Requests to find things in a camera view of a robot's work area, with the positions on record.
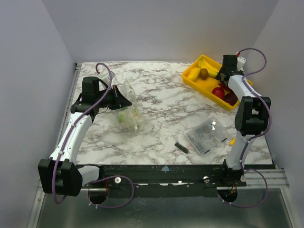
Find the yellow toy banana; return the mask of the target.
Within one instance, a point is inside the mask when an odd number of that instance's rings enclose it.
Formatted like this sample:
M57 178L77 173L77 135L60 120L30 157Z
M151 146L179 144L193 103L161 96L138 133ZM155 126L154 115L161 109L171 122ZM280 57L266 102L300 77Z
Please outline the yellow toy banana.
M210 77L215 78L221 69L222 65L215 60L207 57L206 55L201 55L198 58L198 67L200 69L206 69Z

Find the clear zip top bag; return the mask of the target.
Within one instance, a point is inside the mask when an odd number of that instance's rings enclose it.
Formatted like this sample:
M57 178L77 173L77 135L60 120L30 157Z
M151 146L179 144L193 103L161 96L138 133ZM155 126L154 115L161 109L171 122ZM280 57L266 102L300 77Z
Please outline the clear zip top bag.
M116 111L118 123L121 129L135 133L140 129L144 116L138 107L136 93L127 79L122 83L120 89L122 95L132 104Z

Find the white toy cauliflower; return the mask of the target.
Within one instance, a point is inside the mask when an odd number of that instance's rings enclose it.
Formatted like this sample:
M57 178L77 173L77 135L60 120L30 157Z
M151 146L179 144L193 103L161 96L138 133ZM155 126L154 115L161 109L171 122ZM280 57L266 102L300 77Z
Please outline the white toy cauliflower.
M126 108L117 112L117 120L124 130L136 132L144 121L143 115L136 108Z

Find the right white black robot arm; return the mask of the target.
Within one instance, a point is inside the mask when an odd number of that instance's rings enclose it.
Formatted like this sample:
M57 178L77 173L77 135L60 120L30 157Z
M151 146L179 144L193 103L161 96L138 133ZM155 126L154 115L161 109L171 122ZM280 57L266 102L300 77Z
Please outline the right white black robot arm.
M216 79L228 87L240 101L235 116L237 131L231 152L224 160L218 180L229 186L244 173L244 163L252 142L269 129L271 100L257 93L247 81L243 71L238 70L237 55L224 55L222 67Z

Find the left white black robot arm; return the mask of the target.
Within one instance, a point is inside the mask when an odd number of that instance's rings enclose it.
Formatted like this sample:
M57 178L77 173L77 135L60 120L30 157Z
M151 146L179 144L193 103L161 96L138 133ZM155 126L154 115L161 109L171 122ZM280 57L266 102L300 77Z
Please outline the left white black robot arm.
M117 110L132 103L116 85L106 85L104 90L100 90L101 82L95 76L83 78L82 93L71 106L70 119L62 139L50 157L40 160L38 164L41 185L47 194L75 197L86 184L91 183L99 188L105 183L105 175L98 167L76 167L80 145L100 109Z

